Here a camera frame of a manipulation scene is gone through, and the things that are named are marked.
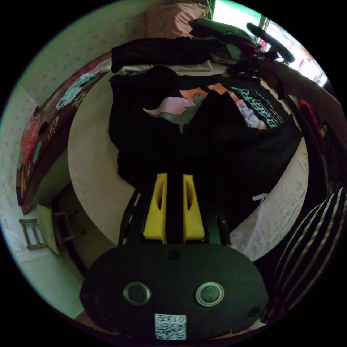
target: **white bedsheet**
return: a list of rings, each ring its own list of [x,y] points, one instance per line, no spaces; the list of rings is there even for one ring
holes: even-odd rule
[[[221,64],[197,71],[176,70],[191,76],[220,74]],[[76,112],[68,143],[68,164],[75,193],[94,224],[117,244],[123,212],[134,188],[117,174],[118,150],[108,136],[113,103],[108,73],[86,95]],[[308,182],[304,140],[282,178],[262,204],[232,233],[233,248],[256,260],[288,233],[303,205]]]

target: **window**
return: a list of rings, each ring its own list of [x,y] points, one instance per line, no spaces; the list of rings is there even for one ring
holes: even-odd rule
[[[233,25],[246,31],[253,37],[253,34],[246,28],[247,23],[259,25],[261,14],[230,0],[216,0],[213,13],[213,21],[223,24]]]
[[[266,32],[283,44],[294,55],[295,61],[289,64],[290,67],[299,71],[307,78],[315,81],[321,87],[324,85],[327,81],[327,76],[311,54],[298,40],[272,20],[269,21]],[[269,48],[270,46],[266,45],[265,50],[267,51]]]
[[[252,37],[254,35],[246,28],[247,23],[252,23],[257,26],[260,24],[261,14],[230,0],[216,0],[213,21],[230,24],[238,27]],[[320,86],[323,86],[327,81],[327,76],[322,68],[318,65],[310,53],[296,40],[292,35],[286,32],[282,27],[271,20],[267,22],[267,27],[263,28],[274,39],[283,44],[295,57],[295,61],[290,64],[290,67],[299,71],[302,75],[315,81]],[[270,46],[263,45],[264,50],[268,51]]]

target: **yellow bracket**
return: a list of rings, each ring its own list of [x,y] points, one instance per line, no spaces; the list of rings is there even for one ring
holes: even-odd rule
[[[165,240],[167,174],[157,175],[143,236],[147,240]]]
[[[183,233],[184,243],[202,240],[205,236],[192,175],[183,175]]]

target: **black t-shirt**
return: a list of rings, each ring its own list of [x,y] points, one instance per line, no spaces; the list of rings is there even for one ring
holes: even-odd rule
[[[205,198],[223,206],[230,230],[273,189],[301,140],[293,117],[259,82],[165,67],[110,82],[119,175],[141,191],[159,173],[193,174]]]
[[[214,52],[214,46],[225,45],[192,40],[190,37],[134,40],[112,48],[111,70],[116,73],[125,65],[138,64],[202,64],[211,58],[210,52]]]

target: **sticker label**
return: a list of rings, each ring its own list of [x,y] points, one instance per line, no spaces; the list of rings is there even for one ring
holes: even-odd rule
[[[185,315],[154,315],[155,337],[158,340],[185,340],[187,317]]]

